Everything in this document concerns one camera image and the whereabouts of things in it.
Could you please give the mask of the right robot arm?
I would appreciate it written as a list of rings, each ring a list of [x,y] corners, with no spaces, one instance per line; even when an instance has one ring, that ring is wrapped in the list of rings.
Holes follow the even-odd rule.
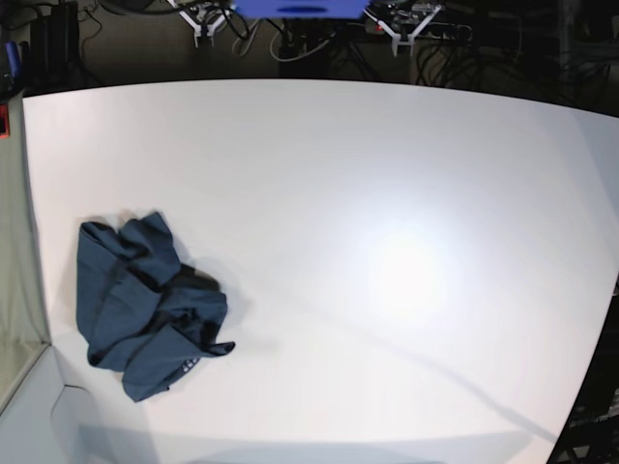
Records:
[[[199,47],[204,41],[213,44],[216,35],[226,27],[224,14],[217,1],[205,1],[197,6],[187,7],[179,15],[191,27],[195,47]]]

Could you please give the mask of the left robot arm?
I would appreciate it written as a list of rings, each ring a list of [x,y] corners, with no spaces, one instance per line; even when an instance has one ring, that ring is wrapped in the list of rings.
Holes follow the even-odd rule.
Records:
[[[439,1],[369,1],[364,15],[371,23],[367,30],[388,37],[397,57],[402,48],[413,55],[416,39],[442,10]]]

